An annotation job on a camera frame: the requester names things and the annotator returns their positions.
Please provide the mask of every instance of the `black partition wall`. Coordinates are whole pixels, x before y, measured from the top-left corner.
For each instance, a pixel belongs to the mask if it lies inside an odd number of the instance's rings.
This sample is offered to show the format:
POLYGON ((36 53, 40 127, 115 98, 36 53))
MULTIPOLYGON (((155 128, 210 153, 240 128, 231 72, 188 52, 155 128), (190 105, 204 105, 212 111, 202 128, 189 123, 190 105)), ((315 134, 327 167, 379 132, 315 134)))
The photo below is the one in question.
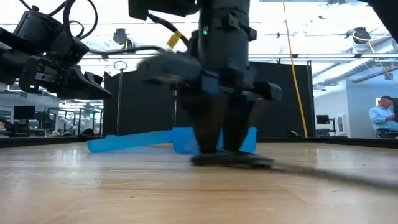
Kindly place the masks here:
MULTIPOLYGON (((259 138, 286 137, 289 131, 303 136, 299 102, 294 88, 291 65, 251 62, 257 68, 258 78, 278 84, 283 91, 282 101, 258 103, 255 110, 259 117, 255 122, 259 138)), ((308 136, 315 136, 313 118, 313 94, 310 66, 295 66, 301 94, 308 136)), ((134 72, 123 75, 121 107, 121 134, 170 130, 173 126, 189 127, 190 122, 173 94, 167 88, 147 86, 134 78, 134 72)), ((119 75, 107 77, 105 87, 113 98, 104 102, 104 135, 116 134, 119 75)))
MULTIPOLYGON (((259 101, 255 107, 258 118, 253 126, 258 138, 284 138, 289 131, 304 136, 299 101, 294 86, 291 65, 250 62, 257 69, 257 78, 278 84, 282 88, 282 101, 259 101)), ((303 105, 304 117, 309 137, 315 137, 313 110, 313 88, 311 66, 295 65, 297 84, 303 105)), ((187 115, 177 104, 177 127, 191 126, 187 115)))
MULTIPOLYGON (((137 81, 135 72, 123 74, 120 134, 170 130, 173 127, 174 99, 166 88, 137 81)), ((104 100, 104 135, 116 134, 119 75, 106 77, 105 88, 113 97, 104 100)))

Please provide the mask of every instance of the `wooden floor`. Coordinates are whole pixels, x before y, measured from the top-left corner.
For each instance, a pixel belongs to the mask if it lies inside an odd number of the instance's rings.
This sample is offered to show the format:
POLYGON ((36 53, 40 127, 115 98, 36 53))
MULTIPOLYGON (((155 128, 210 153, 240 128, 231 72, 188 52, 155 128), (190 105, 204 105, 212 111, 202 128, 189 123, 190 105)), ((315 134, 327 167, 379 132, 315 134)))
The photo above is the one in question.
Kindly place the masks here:
MULTIPOLYGON (((398 182, 398 150, 259 144, 279 161, 398 182)), ((191 167, 169 146, 0 149, 0 223, 396 224, 398 195, 263 170, 191 167)))

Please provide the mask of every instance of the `man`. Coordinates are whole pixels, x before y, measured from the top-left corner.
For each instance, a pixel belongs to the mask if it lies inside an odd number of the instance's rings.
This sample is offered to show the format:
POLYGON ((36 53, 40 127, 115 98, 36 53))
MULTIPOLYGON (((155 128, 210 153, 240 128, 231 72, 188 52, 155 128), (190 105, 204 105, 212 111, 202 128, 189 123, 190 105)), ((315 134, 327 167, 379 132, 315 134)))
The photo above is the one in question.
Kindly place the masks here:
POLYGON ((394 121, 395 114, 389 110, 392 104, 390 96, 383 96, 379 101, 379 105, 369 110, 369 117, 376 130, 377 138, 382 133, 398 131, 398 123, 394 121))

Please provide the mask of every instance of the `blue plastic object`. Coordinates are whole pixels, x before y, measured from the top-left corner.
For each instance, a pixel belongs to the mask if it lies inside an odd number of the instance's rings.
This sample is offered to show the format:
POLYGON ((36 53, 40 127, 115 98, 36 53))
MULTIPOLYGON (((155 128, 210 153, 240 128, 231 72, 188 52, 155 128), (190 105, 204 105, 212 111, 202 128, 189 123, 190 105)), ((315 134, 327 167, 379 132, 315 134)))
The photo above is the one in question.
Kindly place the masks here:
POLYGON ((108 152, 132 147, 151 146, 172 142, 172 131, 152 131, 126 136, 107 136, 104 139, 87 141, 91 152, 108 152))
MULTIPOLYGON (((198 144, 193 135, 192 128, 173 128, 173 148, 178 154, 197 154, 199 153, 198 144)), ((257 128, 249 129, 248 135, 244 140, 241 151, 254 153, 256 151, 257 128)), ((223 135, 220 133, 218 141, 219 148, 223 146, 223 135)))
MULTIPOLYGON (((256 150, 257 129, 250 128, 243 142, 241 151, 254 153, 256 150)), ((151 146, 172 142, 174 151, 178 154, 199 153, 198 144, 193 135, 192 128, 173 128, 170 131, 153 131, 149 133, 130 134, 127 136, 107 136, 104 139, 90 140, 87 142, 91 152, 109 152, 133 147, 151 146)), ((218 147, 223 146, 223 136, 220 133, 218 147)))

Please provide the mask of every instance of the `computer monitor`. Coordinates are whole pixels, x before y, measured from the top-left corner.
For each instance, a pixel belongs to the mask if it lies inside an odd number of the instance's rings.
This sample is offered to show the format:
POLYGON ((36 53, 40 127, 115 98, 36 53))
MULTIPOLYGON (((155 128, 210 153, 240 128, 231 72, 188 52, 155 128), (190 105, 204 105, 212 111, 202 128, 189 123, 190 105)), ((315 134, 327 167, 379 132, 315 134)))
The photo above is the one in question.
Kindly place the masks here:
POLYGON ((15 106, 14 119, 16 120, 35 119, 35 106, 15 106))
POLYGON ((318 124, 330 124, 329 115, 317 115, 318 124))

